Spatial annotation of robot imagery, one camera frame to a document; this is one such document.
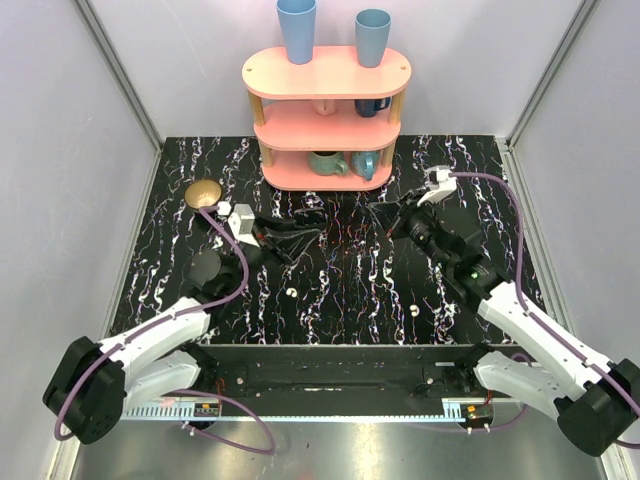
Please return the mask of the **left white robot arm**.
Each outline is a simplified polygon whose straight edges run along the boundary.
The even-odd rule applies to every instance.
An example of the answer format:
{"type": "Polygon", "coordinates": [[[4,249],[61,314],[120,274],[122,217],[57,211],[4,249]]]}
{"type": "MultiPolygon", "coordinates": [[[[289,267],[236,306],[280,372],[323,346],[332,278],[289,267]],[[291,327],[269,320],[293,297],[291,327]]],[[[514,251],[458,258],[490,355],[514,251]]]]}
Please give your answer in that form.
{"type": "Polygon", "coordinates": [[[247,289],[250,266],[274,260],[294,263],[323,233],[322,208],[303,208],[289,219],[260,216],[245,204],[214,219],[215,207],[200,215],[230,245],[195,254],[189,292],[140,325],[94,342],[83,336],[66,349],[43,394],[56,416],[54,437],[89,445],[109,433],[122,415],[164,394],[203,396],[215,386],[215,361],[196,345],[223,309],[247,289]]]}

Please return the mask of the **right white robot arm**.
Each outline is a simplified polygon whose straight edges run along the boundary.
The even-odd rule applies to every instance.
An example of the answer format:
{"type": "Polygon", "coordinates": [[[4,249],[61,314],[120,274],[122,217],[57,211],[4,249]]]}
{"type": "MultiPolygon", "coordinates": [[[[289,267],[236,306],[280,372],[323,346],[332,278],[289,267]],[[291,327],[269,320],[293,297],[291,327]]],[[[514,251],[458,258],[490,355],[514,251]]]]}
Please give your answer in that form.
{"type": "Polygon", "coordinates": [[[482,251],[482,231],[459,207],[407,194],[369,211],[392,240],[411,240],[436,266],[456,302],[509,335],[538,363],[518,363],[490,347],[454,371],[466,396],[504,393],[545,414],[583,453],[602,455],[639,418],[639,367],[614,362],[578,340],[526,299],[482,251]]]}

